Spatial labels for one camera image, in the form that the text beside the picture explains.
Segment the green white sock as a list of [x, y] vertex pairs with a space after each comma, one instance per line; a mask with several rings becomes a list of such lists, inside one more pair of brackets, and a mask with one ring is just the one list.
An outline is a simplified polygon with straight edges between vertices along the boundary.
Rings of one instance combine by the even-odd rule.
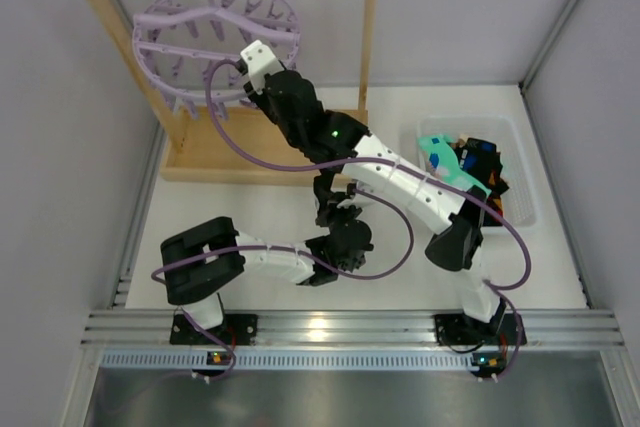
[[472, 187], [477, 187], [487, 198], [490, 190], [460, 167], [460, 161], [452, 147], [453, 143], [453, 139], [446, 134], [418, 137], [417, 144], [422, 151], [425, 169], [440, 181], [458, 190], [468, 192]]

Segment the lilac round clip hanger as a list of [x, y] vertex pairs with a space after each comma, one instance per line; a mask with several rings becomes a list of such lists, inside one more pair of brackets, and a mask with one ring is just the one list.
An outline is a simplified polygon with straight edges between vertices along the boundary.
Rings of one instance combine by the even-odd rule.
[[213, 78], [215, 112], [248, 102], [242, 76], [222, 60], [238, 62], [254, 41], [269, 46], [290, 69], [300, 49], [299, 17], [287, 0], [154, 0], [133, 17], [132, 48], [141, 71], [170, 112], [192, 117]]

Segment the argyle red orange sock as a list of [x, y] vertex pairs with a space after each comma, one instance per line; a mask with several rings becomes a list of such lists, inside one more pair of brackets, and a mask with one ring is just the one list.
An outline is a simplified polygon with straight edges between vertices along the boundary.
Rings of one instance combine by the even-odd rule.
[[484, 185], [489, 189], [487, 204], [501, 216], [504, 215], [504, 204], [502, 196], [510, 189], [509, 184], [505, 181], [500, 172], [492, 169], [488, 174]]

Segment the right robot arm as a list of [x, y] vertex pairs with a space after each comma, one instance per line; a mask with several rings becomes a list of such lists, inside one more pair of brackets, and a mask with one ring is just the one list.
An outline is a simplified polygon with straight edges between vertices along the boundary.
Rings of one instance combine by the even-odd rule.
[[288, 145], [318, 170], [319, 219], [334, 218], [338, 208], [331, 190], [336, 173], [386, 195], [432, 231], [425, 256], [450, 276], [466, 321], [485, 335], [497, 332], [506, 306], [487, 286], [480, 265], [487, 205], [478, 187], [451, 187], [395, 155], [362, 122], [325, 109], [312, 83], [296, 71], [278, 67], [251, 74], [244, 90]]

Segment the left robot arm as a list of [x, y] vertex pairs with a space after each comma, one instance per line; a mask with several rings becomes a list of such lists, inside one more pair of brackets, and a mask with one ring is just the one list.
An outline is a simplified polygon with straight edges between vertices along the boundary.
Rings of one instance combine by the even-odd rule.
[[162, 269], [154, 280], [165, 286], [167, 301], [183, 307], [206, 330], [224, 324], [219, 291], [242, 274], [258, 274], [295, 286], [319, 287], [342, 273], [353, 274], [373, 250], [370, 227], [353, 204], [357, 184], [327, 191], [316, 201], [322, 236], [276, 246], [237, 230], [220, 216], [175, 234], [160, 244]]

